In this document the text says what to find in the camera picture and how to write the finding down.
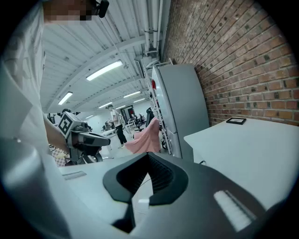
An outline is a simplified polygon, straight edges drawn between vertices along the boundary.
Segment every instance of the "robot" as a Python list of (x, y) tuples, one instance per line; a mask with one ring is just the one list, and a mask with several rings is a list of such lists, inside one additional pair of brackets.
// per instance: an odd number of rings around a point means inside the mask
[(98, 162), (103, 161), (99, 151), (102, 146), (110, 145), (109, 138), (91, 133), (86, 122), (67, 111), (63, 113), (58, 128), (70, 149), (70, 157), (67, 159), (74, 165), (93, 163), (90, 156), (95, 157)]

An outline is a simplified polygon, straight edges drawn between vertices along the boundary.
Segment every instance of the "black rubber mount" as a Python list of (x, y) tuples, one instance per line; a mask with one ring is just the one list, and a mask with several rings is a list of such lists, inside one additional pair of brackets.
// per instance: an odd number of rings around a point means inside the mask
[(131, 204), (147, 173), (154, 193), (149, 205), (171, 204), (187, 188), (185, 171), (154, 153), (141, 154), (109, 170), (103, 177), (103, 184), (113, 200)]

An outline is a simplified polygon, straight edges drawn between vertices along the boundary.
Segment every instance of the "ceiling light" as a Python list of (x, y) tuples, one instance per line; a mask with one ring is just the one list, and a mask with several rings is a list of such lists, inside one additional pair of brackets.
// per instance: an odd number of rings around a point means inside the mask
[(108, 66), (105, 66), (104, 68), (96, 71), (95, 73), (91, 74), (90, 76), (86, 77), (87, 80), (91, 81), (93, 79), (95, 79), (96, 77), (106, 73), (107, 71), (110, 71), (118, 66), (121, 66), (122, 65), (122, 62), (121, 61), (117, 61), (117, 62), (114, 62)]
[(139, 100), (137, 100), (137, 101), (134, 101), (133, 103), (136, 103), (136, 102), (138, 102), (138, 101), (142, 101), (142, 100), (144, 100), (145, 98), (143, 98), (143, 99), (139, 99)]
[(58, 103), (59, 105), (62, 105), (71, 95), (73, 92), (67, 92), (67, 94), (62, 98), (62, 100)]
[(112, 102), (109, 102), (109, 103), (107, 103), (107, 104), (104, 104), (104, 105), (100, 106), (99, 109), (100, 109), (100, 108), (103, 108), (103, 107), (105, 107), (105, 106), (107, 106), (107, 105), (109, 105), (109, 104), (112, 104)]
[(116, 108), (116, 110), (118, 110), (118, 109), (120, 109), (120, 108), (123, 108), (123, 107), (125, 107), (125, 105), (123, 105), (123, 106), (121, 106), (121, 107), (118, 107), (118, 108)]
[(132, 93), (132, 94), (129, 94), (129, 95), (124, 96), (124, 98), (125, 98), (125, 97), (129, 97), (129, 96), (132, 96), (132, 95), (136, 95), (136, 94), (139, 94), (139, 93), (141, 93), (141, 92), (140, 92), (140, 91), (137, 91), (137, 92), (135, 92), (135, 93)]

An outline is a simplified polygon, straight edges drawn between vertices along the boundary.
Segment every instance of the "pink towel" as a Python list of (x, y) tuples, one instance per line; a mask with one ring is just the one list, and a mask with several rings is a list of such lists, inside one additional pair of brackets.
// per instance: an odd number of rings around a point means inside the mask
[(133, 154), (145, 152), (159, 152), (159, 120), (154, 117), (150, 124), (141, 132), (134, 134), (134, 140), (125, 143), (125, 146)]

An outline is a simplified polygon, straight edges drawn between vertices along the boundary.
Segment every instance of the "patterned fabric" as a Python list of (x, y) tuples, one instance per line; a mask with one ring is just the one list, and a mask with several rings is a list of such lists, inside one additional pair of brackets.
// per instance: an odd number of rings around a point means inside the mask
[(70, 160), (65, 159), (65, 158), (69, 158), (70, 156), (63, 150), (56, 148), (55, 146), (53, 146), (51, 144), (49, 144), (49, 148), (52, 153), (52, 156), (55, 159), (56, 164), (59, 167), (64, 167), (64, 165), (70, 161)]

